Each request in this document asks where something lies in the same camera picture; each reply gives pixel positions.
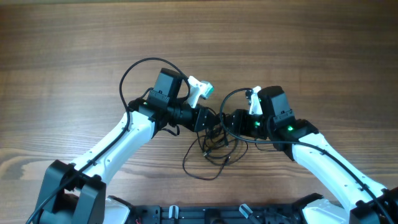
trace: robotic arm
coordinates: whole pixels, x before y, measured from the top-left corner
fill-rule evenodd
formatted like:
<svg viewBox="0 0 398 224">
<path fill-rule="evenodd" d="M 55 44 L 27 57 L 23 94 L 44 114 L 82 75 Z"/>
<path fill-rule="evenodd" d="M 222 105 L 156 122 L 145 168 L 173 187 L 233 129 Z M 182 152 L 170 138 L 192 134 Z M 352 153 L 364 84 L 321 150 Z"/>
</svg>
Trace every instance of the robotic arm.
<svg viewBox="0 0 398 224">
<path fill-rule="evenodd" d="M 246 91 L 250 110 L 236 110 L 226 126 L 233 133 L 275 142 L 277 150 L 313 173 L 343 206 L 315 197 L 302 207 L 301 215 L 307 223 L 380 223 L 386 214 L 377 202 L 397 220 L 397 189 L 389 191 L 364 175 L 334 150 L 314 125 L 295 119 L 280 86 L 259 89 Z"/>
<path fill-rule="evenodd" d="M 210 83 L 190 77 L 190 96 L 184 102 L 177 98 L 182 81 L 181 74 L 163 68 L 147 99 L 131 101 L 129 111 L 96 146 L 69 164 L 60 161 L 51 164 L 44 176 L 37 209 L 66 180 L 76 175 L 77 178 L 39 209 L 34 223 L 382 223 L 387 220 L 386 212 L 393 220 L 398 219 L 398 189 L 387 190 L 382 184 L 366 177 L 339 155 L 316 127 L 306 120 L 295 119 L 281 87 L 261 89 L 257 86 L 248 89 L 246 98 L 250 109 L 236 110 L 223 121 L 210 113 L 208 108 L 197 104 L 199 98 L 207 99 L 211 95 L 213 86 Z M 128 120 L 128 129 L 124 133 Z M 249 208 L 246 204 L 239 209 L 178 209 L 176 206 L 133 207 L 116 197 L 105 198 L 106 185 L 120 167 L 167 124 L 173 127 L 179 124 L 199 132 L 220 122 L 236 138 L 269 138 L 277 150 L 283 151 L 320 179 L 343 208 L 332 205 L 318 194 L 286 205 L 284 208 L 289 208 L 287 213 L 278 212 L 281 209 L 278 208 L 276 217 L 269 216 L 272 207 Z M 103 149 L 121 134 L 120 139 L 103 153 Z M 78 172 L 88 164 L 92 165 L 82 173 Z M 74 189 L 80 191 L 79 197 L 65 193 L 65 190 Z M 148 218 L 150 221 L 141 220 L 138 214 L 144 211 L 152 215 Z"/>
<path fill-rule="evenodd" d="M 181 124 L 198 132 L 218 123 L 208 108 L 197 104 L 199 98 L 207 99 L 211 95 L 212 85 L 190 77 L 188 82 L 193 91 L 187 99 L 188 103 L 184 103 L 177 98 L 182 81 L 181 74 L 163 68 L 147 99 L 131 101 L 128 104 L 131 111 L 125 113 L 116 127 L 96 146 L 69 164 L 55 161 L 46 170 L 36 207 L 65 179 L 76 174 L 123 133 L 127 116 L 130 116 L 128 130 L 120 139 L 65 187 L 66 190 L 80 190 L 80 197 L 61 190 L 44 206 L 34 223 L 125 223 L 130 208 L 115 198 L 105 199 L 105 189 L 128 158 L 167 124 Z"/>
</svg>

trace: wire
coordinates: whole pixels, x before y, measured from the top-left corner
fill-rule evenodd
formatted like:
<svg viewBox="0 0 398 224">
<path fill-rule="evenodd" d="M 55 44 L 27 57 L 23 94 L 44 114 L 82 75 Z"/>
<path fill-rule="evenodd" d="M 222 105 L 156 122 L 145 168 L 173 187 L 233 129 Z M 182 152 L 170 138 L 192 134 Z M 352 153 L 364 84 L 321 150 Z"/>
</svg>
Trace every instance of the wire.
<svg viewBox="0 0 398 224">
<path fill-rule="evenodd" d="M 122 103 L 123 103 L 124 108 L 127 108 L 127 103 L 126 103 L 126 101 L 124 100 L 123 93 L 122 93 L 122 84 L 123 84 L 124 78 L 125 78 L 126 75 L 130 72 L 130 70 L 131 70 L 132 68 L 134 68 L 136 65 L 138 65 L 138 64 L 140 64 L 140 63 L 142 63 L 142 62 L 149 61 L 149 60 L 158 60 L 158 61 L 164 62 L 164 63 L 166 63 L 166 64 L 169 64 L 171 67 L 173 67 L 174 69 L 176 69 L 176 71 L 178 71 L 178 72 L 182 75 L 182 78 L 183 78 L 184 82 L 185 82 L 185 83 L 187 84 L 187 86 L 188 86 L 188 93 L 187 93 L 187 95 L 184 96 L 183 98 L 179 98 L 179 100 L 180 100 L 180 101 L 185 101 L 185 100 L 187 100 L 188 97 L 189 97 L 189 95 L 191 94 L 191 88 L 190 88 L 190 85 L 189 85 L 189 82 L 188 82 L 188 77 L 187 77 L 177 66 L 175 66 L 173 63 L 169 62 L 168 60 L 165 60 L 165 59 L 162 59 L 162 58 L 157 58 L 157 57 L 150 57 L 150 58 L 141 59 L 141 60 L 139 60 L 138 62 L 132 64 L 132 65 L 126 70 L 126 72 L 124 73 L 124 75 L 122 76 L 122 79 L 120 80 L 120 85 L 119 85 L 119 93 L 120 93 L 120 98 L 122 99 Z"/>
<path fill-rule="evenodd" d="M 213 109 L 211 109 L 211 108 L 207 108 L 207 109 L 209 109 L 216 116 L 216 118 L 218 117 L 218 114 L 216 114 L 216 112 Z M 201 149 L 201 152 L 203 153 L 203 157 L 208 162 L 213 164 L 214 166 L 220 167 L 218 173 L 212 178 L 200 177 L 198 175 L 191 174 L 185 168 L 187 156 L 188 156 L 191 148 L 193 147 L 193 145 L 196 142 L 198 143 L 199 148 Z M 212 153 L 214 151 L 217 151 L 224 147 L 228 147 L 228 145 L 232 142 L 234 142 L 234 146 L 228 153 L 226 153 L 222 156 L 212 156 Z M 188 151 L 182 161 L 182 169 L 190 177 L 200 179 L 200 180 L 215 180 L 217 177 L 220 176 L 220 174 L 222 173 L 223 169 L 226 166 L 230 166 L 230 165 L 234 164 L 235 162 L 238 162 L 248 152 L 249 144 L 245 142 L 246 143 L 245 151 L 237 159 L 232 161 L 231 158 L 232 158 L 233 154 L 236 154 L 235 151 L 238 148 L 238 143 L 239 143 L 239 140 L 237 140 L 237 139 L 228 140 L 228 133 L 221 126 L 217 127 L 217 128 L 214 128 L 214 127 L 206 128 L 204 135 L 200 136 L 199 133 L 197 133 L 196 140 L 194 140 L 194 142 L 188 148 Z"/>
<path fill-rule="evenodd" d="M 331 155 L 328 151 L 321 149 L 317 146 L 305 143 L 305 142 L 296 142 L 296 141 L 257 141 L 257 140 L 251 140 L 251 139 L 246 139 L 246 138 L 242 138 L 240 136 L 235 135 L 234 133 L 232 133 L 224 124 L 224 121 L 222 119 L 222 114 L 223 114 L 223 109 L 224 109 L 224 105 L 227 101 L 227 99 L 229 97 L 231 97 L 232 95 L 234 95 L 235 93 L 238 93 L 240 91 L 247 91 L 247 90 L 252 90 L 251 88 L 240 88 L 237 90 L 232 91 L 230 94 L 228 94 L 223 102 L 221 103 L 220 106 L 220 125 L 221 127 L 223 127 L 224 130 L 226 130 L 228 132 L 228 134 L 230 134 L 232 137 L 241 140 L 241 141 L 245 141 L 245 142 L 250 142 L 250 143 L 254 143 L 254 144 L 298 144 L 301 146 L 307 146 L 310 147 L 312 149 L 318 150 L 321 153 L 323 153 L 324 155 L 327 155 L 330 159 L 332 159 L 333 161 L 335 161 L 341 168 L 343 168 L 355 181 L 357 181 L 357 183 L 362 187 L 362 189 L 364 189 L 369 196 L 373 199 L 374 203 L 377 205 L 377 207 L 380 209 L 381 213 L 385 216 L 385 218 L 387 219 L 387 221 L 390 224 L 394 224 L 394 221 L 392 221 L 392 218 L 390 217 L 390 215 L 388 214 L 387 210 L 380 204 L 380 202 L 377 200 L 377 197 L 370 191 L 369 187 L 364 184 L 352 171 L 350 171 L 341 161 L 339 161 L 336 157 L 334 157 L 333 155 Z"/>
<path fill-rule="evenodd" d="M 149 91 L 151 91 L 151 90 L 153 90 L 153 89 L 154 89 L 154 87 L 149 87 L 149 88 L 145 91 L 145 93 L 142 94 L 142 96 L 140 96 L 139 98 L 145 97 L 145 95 L 146 95 Z"/>
<path fill-rule="evenodd" d="M 179 136 L 180 135 L 180 127 L 178 125 L 175 126 L 177 129 L 177 133 L 174 133 L 172 130 L 167 129 L 167 128 L 162 128 L 161 131 L 167 131 L 168 133 L 174 135 L 174 136 Z"/>
<path fill-rule="evenodd" d="M 260 151 L 266 151 L 266 152 L 279 152 L 278 150 L 274 149 L 274 150 L 269 150 L 269 149 L 260 149 L 259 146 L 257 145 L 257 143 L 254 143 L 254 145 L 256 146 L 256 148 Z"/>
<path fill-rule="evenodd" d="M 70 184 L 72 181 L 74 181 L 81 173 L 84 172 L 84 170 L 86 170 L 87 168 L 89 168 L 91 165 L 93 165 L 106 151 L 108 151 L 118 140 L 120 140 L 122 138 L 122 136 L 126 133 L 126 131 L 129 131 L 129 125 L 130 125 L 130 109 L 128 108 L 126 101 L 124 100 L 123 97 L 123 91 L 122 91 L 122 85 L 123 85 L 123 81 L 124 78 L 126 77 L 126 75 L 130 72 L 130 70 L 132 68 L 134 68 L 136 65 L 148 61 L 148 60 L 158 60 L 161 62 L 165 62 L 167 64 L 169 64 L 171 67 L 173 67 L 174 69 L 176 69 L 182 76 L 183 79 L 185 81 L 185 83 L 188 86 L 188 94 L 181 98 L 180 100 L 185 101 L 186 99 L 188 99 L 189 95 L 190 95 L 190 85 L 188 82 L 188 77 L 181 72 L 181 70 L 179 68 L 177 68 L 174 64 L 172 64 L 171 62 L 162 59 L 162 58 L 156 58 L 156 57 L 151 57 L 151 58 L 144 58 L 139 60 L 138 62 L 132 64 L 124 73 L 124 75 L 122 76 L 122 79 L 120 80 L 119 83 L 119 94 L 120 94 L 120 99 L 122 100 L 124 109 L 126 110 L 126 114 L 127 114 L 127 122 L 126 125 L 124 126 L 123 130 L 120 132 L 120 134 L 108 145 L 106 146 L 100 153 L 98 153 L 92 160 L 88 161 L 88 163 L 86 165 L 84 165 L 81 169 L 79 169 L 76 173 L 74 173 L 71 177 L 69 177 L 68 179 L 64 180 L 63 184 L 61 184 L 59 187 L 57 187 L 34 211 L 33 213 L 30 215 L 30 217 L 28 218 L 28 220 L 26 221 L 26 224 L 30 224 L 33 219 L 35 218 L 35 216 L 44 208 L 44 206 L 54 197 L 56 196 L 60 191 L 62 191 L 68 184 Z M 145 95 L 150 91 L 153 90 L 152 87 L 148 88 L 145 93 L 141 96 L 141 98 L 145 97 Z"/>
<path fill-rule="evenodd" d="M 227 157 L 227 158 L 224 160 L 224 162 L 222 163 L 222 165 L 221 165 L 221 167 L 220 167 L 218 173 L 217 173 L 214 177 L 212 177 L 212 178 L 200 177 L 200 176 L 197 176 L 197 175 L 194 175 L 194 174 L 190 174 L 190 173 L 185 169 L 185 160 L 186 160 L 186 158 L 187 158 L 187 156 L 188 156 L 188 153 L 189 153 L 189 151 L 191 150 L 192 146 L 193 146 L 198 140 L 199 140 L 199 139 L 194 140 L 194 142 L 193 142 L 193 143 L 191 144 L 191 146 L 189 147 L 187 153 L 185 154 L 185 156 L 184 156 L 184 158 L 183 158 L 183 160 L 182 160 L 182 169 L 184 170 L 184 172 L 185 172 L 188 176 L 193 177 L 193 178 L 195 178 L 195 179 L 200 179 L 200 180 L 214 180 L 214 179 L 216 179 L 216 178 L 221 174 L 221 172 L 223 171 L 225 165 L 226 165 L 227 162 L 229 161 L 229 157 Z"/>
</svg>

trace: white robotic arm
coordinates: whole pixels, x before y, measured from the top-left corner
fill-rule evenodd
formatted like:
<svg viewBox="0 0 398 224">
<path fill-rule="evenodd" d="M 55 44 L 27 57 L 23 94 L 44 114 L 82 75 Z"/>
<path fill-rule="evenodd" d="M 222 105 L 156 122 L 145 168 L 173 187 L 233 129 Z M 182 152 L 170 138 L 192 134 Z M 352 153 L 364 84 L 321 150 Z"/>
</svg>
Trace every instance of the white robotic arm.
<svg viewBox="0 0 398 224">
<path fill-rule="evenodd" d="M 299 141 L 325 149 L 342 162 L 356 177 L 359 177 L 376 197 L 383 195 L 382 190 L 386 189 L 386 187 L 357 170 L 330 146 L 321 133 L 306 135 L 300 138 Z M 344 208 L 330 204 L 324 198 L 316 200 L 303 209 L 303 215 L 307 223 L 319 223 L 320 220 L 327 221 L 327 223 L 348 223 L 350 211 L 356 208 L 358 201 L 366 203 L 372 200 L 357 181 L 330 157 L 310 147 L 298 144 L 292 146 L 292 154 L 294 160 L 315 175 Z"/>
<path fill-rule="evenodd" d="M 111 149 L 106 151 L 96 162 L 95 166 L 90 166 L 83 173 L 89 177 L 98 175 L 101 181 L 109 184 L 121 166 L 145 143 L 149 142 L 155 130 L 155 122 L 151 121 L 146 115 L 137 111 L 129 113 L 129 131 L 124 133 L 122 138 L 115 143 Z M 87 162 L 97 156 L 107 145 L 110 144 L 124 129 L 127 122 L 127 113 L 116 127 L 108 133 L 92 149 L 71 161 L 75 164 L 75 169 L 79 170 Z"/>
</svg>

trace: wooden table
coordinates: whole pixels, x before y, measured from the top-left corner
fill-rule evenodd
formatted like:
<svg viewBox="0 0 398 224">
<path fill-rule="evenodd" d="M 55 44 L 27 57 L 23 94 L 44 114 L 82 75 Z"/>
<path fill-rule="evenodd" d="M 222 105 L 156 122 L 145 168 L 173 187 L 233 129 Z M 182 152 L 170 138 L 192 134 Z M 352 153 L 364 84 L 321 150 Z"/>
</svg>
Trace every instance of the wooden table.
<svg viewBox="0 0 398 224">
<path fill-rule="evenodd" d="M 297 118 L 311 121 L 350 162 L 398 186 L 398 7 L 367 1 L 147 2 L 0 8 L 0 223 L 34 209 L 45 169 L 94 146 L 123 115 L 118 85 L 144 57 L 162 57 L 215 92 L 218 110 L 242 87 L 280 85 Z M 126 78 L 127 100 L 153 86 L 160 62 Z M 248 108 L 234 96 L 227 112 Z M 159 133 L 116 174 L 107 194 L 134 205 L 293 202 L 319 180 L 281 152 L 248 154 L 214 181 L 182 158 L 195 138 Z M 199 148 L 190 172 L 212 176 Z"/>
</svg>

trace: white arm segment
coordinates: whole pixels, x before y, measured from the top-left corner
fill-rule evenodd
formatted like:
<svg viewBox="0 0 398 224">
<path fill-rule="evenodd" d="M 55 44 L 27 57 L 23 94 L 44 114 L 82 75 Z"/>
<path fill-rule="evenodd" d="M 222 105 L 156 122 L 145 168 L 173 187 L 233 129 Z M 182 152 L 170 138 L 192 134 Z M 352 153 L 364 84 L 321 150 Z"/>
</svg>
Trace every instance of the white arm segment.
<svg viewBox="0 0 398 224">
<path fill-rule="evenodd" d="M 348 214 L 343 208 L 331 204 L 327 199 L 318 199 L 303 209 L 308 224 L 348 224 Z"/>
<path fill-rule="evenodd" d="M 195 108 L 197 106 L 199 97 L 207 100 L 209 96 L 213 93 L 213 85 L 210 82 L 202 81 L 199 82 L 195 77 L 190 76 L 188 78 L 188 83 L 190 85 L 190 95 L 187 99 L 187 103 L 191 106 L 191 108 Z"/>
<path fill-rule="evenodd" d="M 143 144 L 150 141 L 154 135 L 155 123 L 148 120 L 148 117 L 134 111 L 130 114 L 129 131 L 124 133 L 122 138 L 118 140 L 105 154 L 97 161 L 95 166 L 90 166 L 83 173 L 92 177 L 94 175 L 101 176 L 101 181 L 106 185 L 109 184 L 112 177 L 120 169 L 120 167 L 133 155 Z M 123 130 L 127 122 L 127 115 L 124 114 L 119 124 L 108 133 L 84 155 L 74 159 L 71 163 L 76 164 L 75 169 L 79 170 L 87 162 L 99 154 L 106 146 L 108 146 Z"/>
<path fill-rule="evenodd" d="M 318 146 L 321 149 L 327 150 L 332 156 L 336 157 L 342 162 L 355 176 L 357 176 L 364 184 L 369 186 L 369 189 L 376 197 L 382 195 L 381 190 L 386 187 L 377 183 L 365 176 L 361 171 L 357 170 L 350 164 L 343 156 L 338 154 L 326 141 L 322 134 L 309 134 L 299 139 L 300 142 L 305 142 Z M 327 189 L 338 199 L 340 204 L 344 207 L 346 213 L 356 208 L 355 203 L 359 200 L 363 202 L 371 201 L 372 198 L 361 190 L 361 186 L 335 161 L 328 156 L 323 155 L 316 149 L 307 146 L 294 144 L 292 146 L 294 160 L 298 164 L 307 168 L 315 175 Z"/>
<path fill-rule="evenodd" d="M 105 215 L 103 224 L 124 224 L 129 217 L 130 209 L 112 199 L 105 199 Z"/>
</svg>

